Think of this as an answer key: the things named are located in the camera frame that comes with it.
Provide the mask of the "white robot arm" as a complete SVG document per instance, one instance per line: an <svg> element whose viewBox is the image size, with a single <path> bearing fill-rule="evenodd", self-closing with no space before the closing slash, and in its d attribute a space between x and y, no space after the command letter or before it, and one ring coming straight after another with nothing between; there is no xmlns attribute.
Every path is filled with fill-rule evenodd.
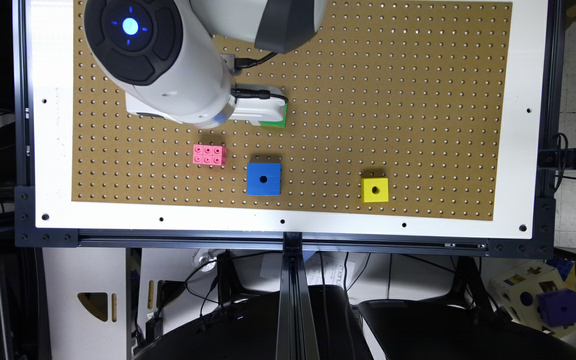
<svg viewBox="0 0 576 360"><path fill-rule="evenodd" d="M128 112L200 129L260 126L283 123L288 99L236 76L306 44L325 9L325 0L88 0L83 28Z"/></svg>

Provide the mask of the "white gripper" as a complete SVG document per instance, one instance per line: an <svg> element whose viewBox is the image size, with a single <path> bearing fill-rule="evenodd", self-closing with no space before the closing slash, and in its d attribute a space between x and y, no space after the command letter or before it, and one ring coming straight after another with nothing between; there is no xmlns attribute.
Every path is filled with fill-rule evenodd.
<svg viewBox="0 0 576 360"><path fill-rule="evenodd" d="M233 97L230 102L232 113L226 117L224 114L213 118L201 119L197 122L180 120L176 116L156 110L150 105L138 100L132 95L125 94L126 110L135 115L144 117L162 118L180 124L193 126L220 126L227 120L249 121L254 126L261 126L260 121L274 106L286 105L288 99L280 89L268 85L240 84L233 89Z"/></svg>

